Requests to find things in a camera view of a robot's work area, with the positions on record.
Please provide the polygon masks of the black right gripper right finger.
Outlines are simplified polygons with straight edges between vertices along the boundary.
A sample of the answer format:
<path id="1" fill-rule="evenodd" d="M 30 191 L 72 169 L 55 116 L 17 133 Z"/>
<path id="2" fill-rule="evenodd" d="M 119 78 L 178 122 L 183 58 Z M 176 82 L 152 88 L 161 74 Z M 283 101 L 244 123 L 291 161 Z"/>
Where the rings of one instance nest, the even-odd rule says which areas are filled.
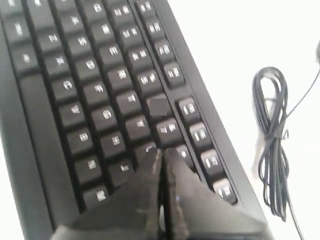
<path id="1" fill-rule="evenodd" d="M 236 209 L 211 191 L 174 148 L 163 151 L 162 179 L 169 239 L 274 239 L 266 222 Z"/>

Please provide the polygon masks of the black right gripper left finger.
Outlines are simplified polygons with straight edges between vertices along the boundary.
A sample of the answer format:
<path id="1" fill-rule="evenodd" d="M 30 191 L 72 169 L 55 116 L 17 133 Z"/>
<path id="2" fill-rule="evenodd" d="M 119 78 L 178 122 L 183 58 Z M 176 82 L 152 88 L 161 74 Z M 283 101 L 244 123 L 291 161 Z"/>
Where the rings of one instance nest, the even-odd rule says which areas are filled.
<path id="1" fill-rule="evenodd" d="M 72 223 L 61 224 L 53 240 L 159 240 L 163 150 L 152 148 L 136 173 L 112 196 Z"/>

